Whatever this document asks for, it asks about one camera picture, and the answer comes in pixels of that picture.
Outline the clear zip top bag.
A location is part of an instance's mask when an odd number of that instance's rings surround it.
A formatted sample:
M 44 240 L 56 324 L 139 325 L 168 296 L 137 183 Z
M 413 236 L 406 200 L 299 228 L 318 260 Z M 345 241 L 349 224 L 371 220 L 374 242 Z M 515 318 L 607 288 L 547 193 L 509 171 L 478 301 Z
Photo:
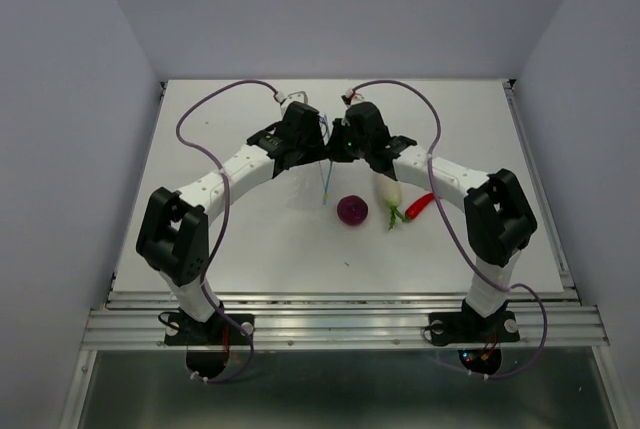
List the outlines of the clear zip top bag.
M 290 172 L 290 197 L 286 206 L 298 211 L 315 211 L 328 203 L 332 161 L 324 159 L 304 166 L 298 166 Z

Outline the white daikon radish with leaves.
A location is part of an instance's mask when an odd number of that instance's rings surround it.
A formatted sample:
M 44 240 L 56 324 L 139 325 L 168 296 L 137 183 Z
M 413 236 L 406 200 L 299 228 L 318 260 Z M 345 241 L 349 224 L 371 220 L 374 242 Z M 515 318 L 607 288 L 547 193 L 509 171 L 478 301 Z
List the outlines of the white daikon radish with leaves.
M 374 190 L 380 207 L 388 219 L 388 229 L 392 230 L 398 222 L 405 222 L 406 216 L 401 211 L 403 193 L 400 184 L 383 174 L 373 176 Z

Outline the purple red onion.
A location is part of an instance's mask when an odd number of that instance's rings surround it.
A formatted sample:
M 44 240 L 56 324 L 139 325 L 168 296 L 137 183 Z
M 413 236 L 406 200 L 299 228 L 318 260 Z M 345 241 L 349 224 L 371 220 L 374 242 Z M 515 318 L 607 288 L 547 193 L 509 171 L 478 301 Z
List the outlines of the purple red onion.
M 338 202 L 336 214 L 342 223 L 350 227 L 357 227 L 366 221 L 369 207 L 359 196 L 349 195 Z

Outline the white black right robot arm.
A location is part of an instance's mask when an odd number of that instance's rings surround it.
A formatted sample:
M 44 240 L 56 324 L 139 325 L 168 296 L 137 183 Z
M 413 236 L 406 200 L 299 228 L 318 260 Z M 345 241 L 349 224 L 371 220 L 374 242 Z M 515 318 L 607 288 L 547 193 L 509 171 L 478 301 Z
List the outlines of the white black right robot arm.
M 367 101 L 348 105 L 344 116 L 334 120 L 329 154 L 340 163 L 363 160 L 382 178 L 424 189 L 463 213 L 475 258 L 464 299 L 470 309 L 461 313 L 460 327 L 472 339 L 491 333 L 519 253 L 538 228 L 516 175 L 506 169 L 473 170 L 435 157 L 415 140 L 391 135 L 380 110 Z

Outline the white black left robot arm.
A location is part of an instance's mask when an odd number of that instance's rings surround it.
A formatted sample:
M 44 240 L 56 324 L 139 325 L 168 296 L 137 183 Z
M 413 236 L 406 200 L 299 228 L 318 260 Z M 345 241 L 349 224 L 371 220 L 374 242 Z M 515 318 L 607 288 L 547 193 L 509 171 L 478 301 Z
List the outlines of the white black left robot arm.
M 222 217 L 226 227 L 231 205 L 259 185 L 325 158 L 319 111 L 293 101 L 281 120 L 250 136 L 214 171 L 175 191 L 160 187 L 151 194 L 136 252 L 169 286 L 199 342 L 213 342 L 222 333 L 221 302 L 205 276 L 219 246 L 209 243 L 210 225 Z

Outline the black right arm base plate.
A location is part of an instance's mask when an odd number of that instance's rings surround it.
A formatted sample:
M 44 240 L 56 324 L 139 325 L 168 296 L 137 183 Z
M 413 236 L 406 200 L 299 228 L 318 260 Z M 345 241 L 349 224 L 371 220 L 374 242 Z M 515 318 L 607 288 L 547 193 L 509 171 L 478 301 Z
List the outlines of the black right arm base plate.
M 435 312 L 428 315 L 425 330 L 431 343 L 437 347 L 487 342 L 515 343 L 520 340 L 515 314 L 511 311 L 489 318 L 462 311 Z

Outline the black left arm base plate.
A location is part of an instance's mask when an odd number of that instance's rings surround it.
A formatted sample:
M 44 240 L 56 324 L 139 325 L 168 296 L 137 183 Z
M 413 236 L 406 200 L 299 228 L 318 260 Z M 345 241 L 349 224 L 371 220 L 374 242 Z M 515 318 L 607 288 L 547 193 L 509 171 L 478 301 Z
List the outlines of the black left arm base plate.
M 163 311 L 158 321 L 165 327 L 167 346 L 249 346 L 247 337 L 239 329 L 216 314 L 207 322 L 198 322 L 182 310 Z

